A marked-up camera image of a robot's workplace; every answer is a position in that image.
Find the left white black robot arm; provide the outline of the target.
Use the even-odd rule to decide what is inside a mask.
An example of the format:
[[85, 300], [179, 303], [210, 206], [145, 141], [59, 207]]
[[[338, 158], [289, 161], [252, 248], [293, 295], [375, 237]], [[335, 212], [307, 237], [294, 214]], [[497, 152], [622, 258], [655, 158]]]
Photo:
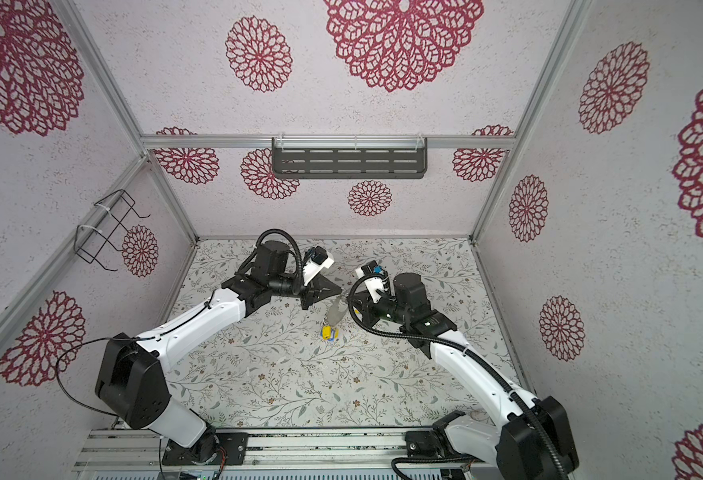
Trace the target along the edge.
[[150, 430], [205, 465], [223, 454], [216, 429], [170, 393], [167, 374], [223, 329], [255, 314], [275, 298], [296, 298], [302, 309], [340, 294], [324, 276], [334, 258], [325, 248], [301, 251], [285, 232], [261, 235], [231, 278], [201, 304], [136, 337], [109, 338], [94, 393], [133, 430]]

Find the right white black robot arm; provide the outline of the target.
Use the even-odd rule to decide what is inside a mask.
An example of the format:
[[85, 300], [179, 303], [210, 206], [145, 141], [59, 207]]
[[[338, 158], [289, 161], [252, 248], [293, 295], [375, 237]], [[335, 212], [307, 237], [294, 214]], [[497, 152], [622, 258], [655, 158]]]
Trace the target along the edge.
[[567, 479], [579, 454], [565, 408], [539, 398], [493, 367], [431, 306], [421, 276], [403, 273], [389, 280], [381, 269], [359, 271], [347, 295], [351, 319], [365, 332], [409, 342], [447, 370], [489, 416], [489, 423], [453, 412], [431, 431], [411, 437], [405, 462], [483, 462], [503, 479]]

